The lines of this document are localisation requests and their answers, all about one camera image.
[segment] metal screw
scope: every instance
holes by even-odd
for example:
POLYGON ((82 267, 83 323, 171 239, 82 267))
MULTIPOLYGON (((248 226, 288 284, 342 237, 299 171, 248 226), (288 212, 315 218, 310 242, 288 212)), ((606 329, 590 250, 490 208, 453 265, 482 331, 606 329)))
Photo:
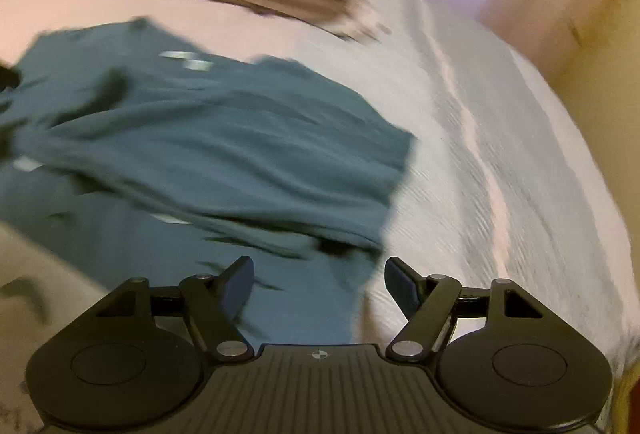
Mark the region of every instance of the metal screw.
POLYGON ((244 342, 238 340, 227 340, 226 342, 220 342, 216 348, 218 353, 223 356, 240 356, 245 354, 249 348, 244 342))
POLYGON ((422 345, 418 344, 418 342, 414 342, 412 340, 400 340, 400 342, 396 342, 391 350, 404 358, 410 358, 411 356, 417 356, 422 353, 422 345))

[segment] blue garment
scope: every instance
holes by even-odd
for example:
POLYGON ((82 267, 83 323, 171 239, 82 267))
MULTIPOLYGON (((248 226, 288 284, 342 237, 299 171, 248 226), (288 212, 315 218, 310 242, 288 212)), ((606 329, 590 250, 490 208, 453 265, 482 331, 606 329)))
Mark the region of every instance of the blue garment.
POLYGON ((299 63, 207 55, 147 20, 42 36, 17 67, 0 136, 45 167, 0 168, 0 218, 108 287, 251 255, 249 340, 349 342, 411 135, 299 63))

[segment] bed sheet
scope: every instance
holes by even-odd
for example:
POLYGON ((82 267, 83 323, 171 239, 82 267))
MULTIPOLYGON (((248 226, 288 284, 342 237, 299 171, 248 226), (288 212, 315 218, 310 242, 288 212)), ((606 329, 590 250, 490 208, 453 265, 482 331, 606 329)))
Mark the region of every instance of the bed sheet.
MULTIPOLYGON (((210 53, 296 59, 417 137, 385 254, 468 286, 509 277, 622 370, 640 325, 630 246, 558 98, 527 60, 476 23, 424 0, 374 1, 390 31, 360 44, 205 0, 0 0, 0 60, 16 62, 40 32, 138 16, 210 53)), ((18 278, 36 296, 0 300, 0 403, 11 417, 19 411, 18 432, 27 432, 39 422, 18 391, 28 356, 106 288, 5 225, 0 249, 0 286, 18 278)), ((381 265, 363 292, 353 339, 384 345, 404 322, 381 265)))

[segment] bed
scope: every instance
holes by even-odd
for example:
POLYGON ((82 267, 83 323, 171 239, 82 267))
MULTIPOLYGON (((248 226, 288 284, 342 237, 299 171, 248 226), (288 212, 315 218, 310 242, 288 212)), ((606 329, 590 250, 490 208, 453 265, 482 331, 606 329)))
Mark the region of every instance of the bed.
MULTIPOLYGON (((210 0, 0 0, 0 60, 15 63, 42 32, 145 17, 210 54, 299 61, 356 91, 416 138, 382 259, 396 255, 420 273, 446 273, 463 286, 513 279, 605 353, 621 376, 636 359, 640 325, 630 245, 556 95, 517 51, 447 7, 371 3, 386 31, 356 42, 210 0)), ((23 173, 37 170, 12 162, 23 173)), ((0 432, 32 432, 40 420, 20 391, 30 354, 111 288, 36 244, 19 221, 2 224, 0 249, 0 287, 21 281, 0 299, 0 432)), ((404 324, 381 263, 350 320, 353 342, 380 345, 404 324)), ((478 326, 461 321, 457 334, 478 326)), ((610 426, 608 413, 603 426, 610 426)))

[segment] yellow wall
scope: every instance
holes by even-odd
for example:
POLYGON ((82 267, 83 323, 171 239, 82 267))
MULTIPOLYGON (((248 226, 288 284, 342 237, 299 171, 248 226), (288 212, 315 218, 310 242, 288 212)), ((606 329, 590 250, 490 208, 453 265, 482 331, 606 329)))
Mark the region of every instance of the yellow wall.
POLYGON ((552 85, 625 218, 640 283, 640 0, 613 0, 552 85))

